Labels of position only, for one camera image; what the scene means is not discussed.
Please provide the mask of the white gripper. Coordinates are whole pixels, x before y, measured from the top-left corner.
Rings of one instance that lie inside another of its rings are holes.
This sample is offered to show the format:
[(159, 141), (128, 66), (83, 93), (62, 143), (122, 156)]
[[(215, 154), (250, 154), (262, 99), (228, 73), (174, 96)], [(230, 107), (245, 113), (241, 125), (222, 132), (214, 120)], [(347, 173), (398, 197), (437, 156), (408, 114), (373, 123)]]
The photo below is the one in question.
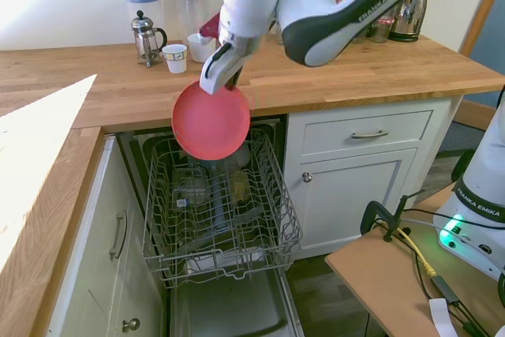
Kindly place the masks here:
[(222, 88), (233, 91), (245, 62), (252, 55), (243, 55), (232, 43), (225, 42), (207, 59), (200, 75), (200, 88), (215, 95)]

